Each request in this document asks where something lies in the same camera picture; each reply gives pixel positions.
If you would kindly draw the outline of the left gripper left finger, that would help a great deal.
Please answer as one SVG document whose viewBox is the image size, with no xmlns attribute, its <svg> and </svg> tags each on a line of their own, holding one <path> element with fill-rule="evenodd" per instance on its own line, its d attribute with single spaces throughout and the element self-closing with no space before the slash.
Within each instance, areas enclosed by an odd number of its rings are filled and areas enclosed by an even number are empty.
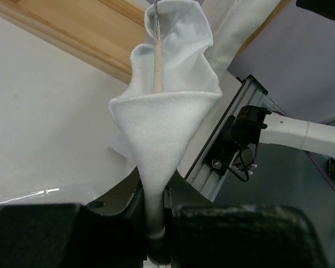
<svg viewBox="0 0 335 268">
<path fill-rule="evenodd" d="M 137 170 L 88 204 L 0 202 L 0 267 L 142 267 L 143 225 Z"/>
</svg>

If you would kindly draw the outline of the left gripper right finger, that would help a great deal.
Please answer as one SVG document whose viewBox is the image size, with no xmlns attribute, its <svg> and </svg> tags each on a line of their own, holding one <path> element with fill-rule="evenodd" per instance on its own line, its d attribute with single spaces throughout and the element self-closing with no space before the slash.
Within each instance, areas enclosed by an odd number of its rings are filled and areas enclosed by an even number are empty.
<svg viewBox="0 0 335 268">
<path fill-rule="evenodd" d="M 216 206 L 178 172 L 167 185 L 172 267 L 327 267 L 308 217 L 294 207 Z"/>
</svg>

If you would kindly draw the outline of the light blue white skirt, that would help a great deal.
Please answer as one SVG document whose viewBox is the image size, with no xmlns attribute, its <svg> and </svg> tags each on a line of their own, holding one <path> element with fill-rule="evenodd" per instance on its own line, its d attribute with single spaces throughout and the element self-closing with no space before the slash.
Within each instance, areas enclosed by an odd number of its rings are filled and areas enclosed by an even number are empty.
<svg viewBox="0 0 335 268">
<path fill-rule="evenodd" d="M 218 77 L 204 56 L 213 43 L 209 23 L 196 1 L 159 1 L 145 12 L 145 29 L 154 34 L 159 14 L 162 39 L 162 90 L 153 89 L 154 45 L 131 52 L 132 78 L 109 110 L 132 152 L 143 185 L 146 234 L 165 232 L 163 192 L 198 127 L 222 96 Z"/>
</svg>

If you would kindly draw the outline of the cream wooden hanger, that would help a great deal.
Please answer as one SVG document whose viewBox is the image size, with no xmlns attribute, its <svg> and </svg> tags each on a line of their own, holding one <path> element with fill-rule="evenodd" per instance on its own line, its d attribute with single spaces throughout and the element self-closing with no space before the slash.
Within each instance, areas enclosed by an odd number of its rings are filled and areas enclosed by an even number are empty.
<svg viewBox="0 0 335 268">
<path fill-rule="evenodd" d="M 162 40 L 160 33 L 160 21 L 158 13 L 158 1 L 154 0 L 154 80 L 153 91 L 155 94 L 162 92 Z"/>
</svg>

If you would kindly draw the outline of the white pleated skirt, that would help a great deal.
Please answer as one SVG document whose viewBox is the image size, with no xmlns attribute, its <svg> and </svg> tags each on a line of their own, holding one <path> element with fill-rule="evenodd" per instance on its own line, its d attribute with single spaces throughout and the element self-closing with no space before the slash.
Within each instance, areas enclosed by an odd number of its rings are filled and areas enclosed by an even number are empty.
<svg viewBox="0 0 335 268">
<path fill-rule="evenodd" d="M 213 32 L 213 45 L 204 53 L 221 78 L 247 39 L 262 26 L 279 1 L 205 1 L 203 10 Z"/>
</svg>

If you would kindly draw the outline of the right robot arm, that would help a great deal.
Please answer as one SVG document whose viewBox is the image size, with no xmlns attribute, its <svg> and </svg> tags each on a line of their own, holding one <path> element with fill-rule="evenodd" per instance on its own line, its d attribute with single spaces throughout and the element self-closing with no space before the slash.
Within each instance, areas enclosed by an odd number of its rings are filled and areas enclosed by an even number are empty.
<svg viewBox="0 0 335 268">
<path fill-rule="evenodd" d="M 222 140 L 233 152 L 251 143 L 263 143 L 335 159 L 335 126 L 290 118 L 257 106 L 241 108 Z"/>
</svg>

